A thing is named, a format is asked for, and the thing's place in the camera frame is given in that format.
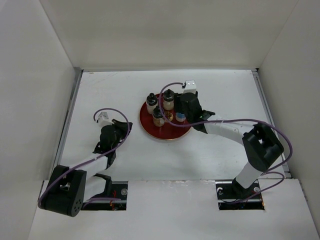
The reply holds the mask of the white blue-labelled cylinder bottle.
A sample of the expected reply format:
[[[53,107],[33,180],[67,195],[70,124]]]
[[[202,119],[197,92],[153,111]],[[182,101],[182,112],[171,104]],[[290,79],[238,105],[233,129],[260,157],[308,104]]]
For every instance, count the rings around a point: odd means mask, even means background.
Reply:
[[[175,113],[175,119],[176,119],[178,122],[182,123],[182,122],[184,122],[184,121],[186,120],[186,116],[185,116],[183,113],[176,112],[176,113]]]

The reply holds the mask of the black-capped condiment bottle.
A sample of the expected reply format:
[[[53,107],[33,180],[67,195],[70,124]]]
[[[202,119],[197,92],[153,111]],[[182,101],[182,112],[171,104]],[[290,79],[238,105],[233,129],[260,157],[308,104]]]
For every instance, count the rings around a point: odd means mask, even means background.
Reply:
[[[163,108],[167,111],[171,111],[174,108],[174,96],[175,93],[171,89],[167,89],[163,93]]]

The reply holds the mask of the black-capped glass bottle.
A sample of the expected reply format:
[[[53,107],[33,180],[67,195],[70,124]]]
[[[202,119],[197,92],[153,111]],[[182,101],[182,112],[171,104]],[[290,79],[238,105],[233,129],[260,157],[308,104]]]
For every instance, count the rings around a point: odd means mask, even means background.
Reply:
[[[161,114],[161,111],[158,105],[153,109],[152,117],[153,117],[153,124],[156,127],[160,128],[165,124],[165,120]]]

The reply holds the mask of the black-capped spice bottle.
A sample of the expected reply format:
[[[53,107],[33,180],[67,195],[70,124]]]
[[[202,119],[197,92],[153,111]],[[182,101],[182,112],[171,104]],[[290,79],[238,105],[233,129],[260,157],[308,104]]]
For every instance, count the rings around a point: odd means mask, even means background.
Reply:
[[[153,114],[154,109],[158,105],[158,98],[154,93],[150,93],[146,98],[146,109],[149,114]]]

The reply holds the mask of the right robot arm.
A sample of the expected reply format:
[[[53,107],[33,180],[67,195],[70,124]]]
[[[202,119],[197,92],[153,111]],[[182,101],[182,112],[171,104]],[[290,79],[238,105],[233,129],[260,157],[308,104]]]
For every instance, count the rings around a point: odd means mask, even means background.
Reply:
[[[194,93],[176,93],[174,110],[182,113],[195,130],[218,135],[244,147],[247,163],[231,183],[233,198],[238,201],[250,196],[256,179],[266,173],[284,152],[283,145],[268,124],[247,125],[219,120],[214,112],[202,109]]]

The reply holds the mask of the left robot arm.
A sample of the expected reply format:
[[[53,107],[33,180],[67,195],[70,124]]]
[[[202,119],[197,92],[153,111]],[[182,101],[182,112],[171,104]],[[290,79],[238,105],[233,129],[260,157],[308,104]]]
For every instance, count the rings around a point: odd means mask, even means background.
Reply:
[[[80,211],[124,211],[127,182],[115,182],[103,173],[116,159],[116,149],[129,136],[132,122],[113,119],[101,128],[89,159],[75,166],[57,165],[38,200],[42,210],[75,217]]]

